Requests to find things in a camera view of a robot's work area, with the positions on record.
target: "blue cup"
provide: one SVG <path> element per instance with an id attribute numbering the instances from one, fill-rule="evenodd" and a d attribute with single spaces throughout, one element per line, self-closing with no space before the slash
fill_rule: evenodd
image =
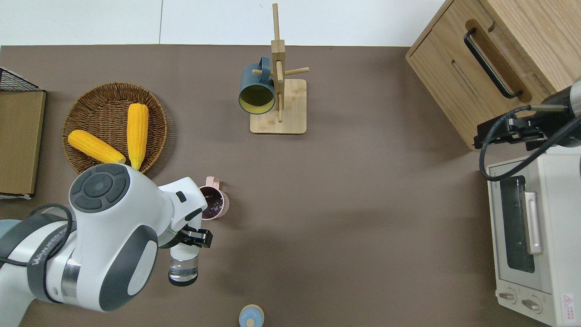
<path id="1" fill-rule="evenodd" d="M 260 75 L 252 70 L 260 70 Z M 270 77 L 270 58 L 263 56 L 242 72 L 238 103 L 246 112 L 261 115 L 274 107 L 274 81 Z"/>

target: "toaster oven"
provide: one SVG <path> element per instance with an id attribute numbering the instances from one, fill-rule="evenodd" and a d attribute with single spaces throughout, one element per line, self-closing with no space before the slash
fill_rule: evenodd
<path id="1" fill-rule="evenodd" d="M 561 149 L 488 182 L 496 296 L 545 324 L 581 326 L 581 152 Z M 489 165 L 488 174 L 523 159 Z"/>

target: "black cable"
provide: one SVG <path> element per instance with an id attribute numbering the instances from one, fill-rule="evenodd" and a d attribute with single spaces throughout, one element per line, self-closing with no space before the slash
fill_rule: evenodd
<path id="1" fill-rule="evenodd" d="M 497 182 L 501 179 L 505 179 L 506 177 L 510 177 L 513 174 L 519 172 L 521 169 L 528 166 L 531 162 L 533 162 L 541 154 L 543 154 L 545 151 L 547 151 L 550 147 L 552 147 L 554 144 L 561 141 L 565 136 L 567 136 L 575 128 L 577 128 L 579 123 L 581 123 L 581 116 L 575 117 L 572 121 L 568 122 L 565 126 L 563 126 L 561 129 L 559 129 L 559 131 L 557 131 L 553 136 L 551 136 L 547 141 L 545 141 L 537 150 L 535 150 L 535 152 L 533 152 L 533 154 L 528 156 L 525 160 L 523 160 L 521 163 L 519 163 L 516 167 L 512 168 L 511 170 L 509 170 L 506 173 L 503 173 L 500 176 L 488 175 L 488 173 L 486 173 L 486 169 L 484 167 L 484 156 L 486 155 L 486 148 L 488 147 L 488 145 L 492 141 L 493 135 L 495 134 L 496 130 L 510 116 L 514 115 L 517 112 L 529 110 L 529 109 L 530 109 L 530 105 L 521 106 L 519 108 L 513 109 L 513 110 L 507 112 L 506 114 L 504 114 L 496 122 L 494 122 L 494 124 L 490 128 L 490 131 L 486 135 L 486 138 L 484 139 L 484 143 L 482 144 L 482 149 L 480 151 L 480 159 L 479 159 L 480 174 L 482 174 L 482 176 L 486 180 L 489 180 L 491 182 Z"/>
<path id="2" fill-rule="evenodd" d="M 67 243 L 67 240 L 69 239 L 69 236 L 70 236 L 70 234 L 71 234 L 71 232 L 73 230 L 73 215 L 71 214 L 70 210 L 67 207 L 65 207 L 64 205 L 60 205 L 60 204 L 45 204 L 45 205 L 41 205 L 40 207 L 34 208 L 26 216 L 26 218 L 29 218 L 29 217 L 33 216 L 39 210 L 42 210 L 42 209 L 45 209 L 45 208 L 59 208 L 62 211 L 64 211 L 65 214 L 67 215 L 67 229 L 65 230 L 64 236 L 60 240 L 59 244 L 57 244 L 57 246 L 47 256 L 46 260 L 50 260 L 50 259 L 54 258 L 62 250 L 62 248 L 64 247 L 64 245 Z M 8 258 L 0 258 L 0 261 L 4 262 L 6 264 L 14 265 L 14 266 L 23 266 L 23 267 L 26 267 L 28 265 L 28 262 L 16 261 L 16 260 L 8 259 Z"/>

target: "wicker basket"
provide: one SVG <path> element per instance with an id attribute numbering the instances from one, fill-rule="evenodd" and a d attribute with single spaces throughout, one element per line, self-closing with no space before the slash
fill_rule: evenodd
<path id="1" fill-rule="evenodd" d="M 82 173 L 101 162 L 70 146 L 67 137 L 75 129 L 85 130 L 111 145 L 127 159 L 127 109 L 133 103 L 149 108 L 145 159 L 140 172 L 146 172 L 162 153 L 167 137 L 166 114 L 157 98 L 141 86 L 110 83 L 85 93 L 69 111 L 63 126 L 63 149 L 70 165 Z"/>

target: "wooden cabinet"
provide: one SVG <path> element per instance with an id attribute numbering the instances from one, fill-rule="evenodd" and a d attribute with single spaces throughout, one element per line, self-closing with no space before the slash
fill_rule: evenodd
<path id="1" fill-rule="evenodd" d="M 539 104 L 581 76 L 581 1 L 448 0 L 406 58 L 474 148 L 478 124 Z M 496 84 L 490 74 L 498 77 Z"/>

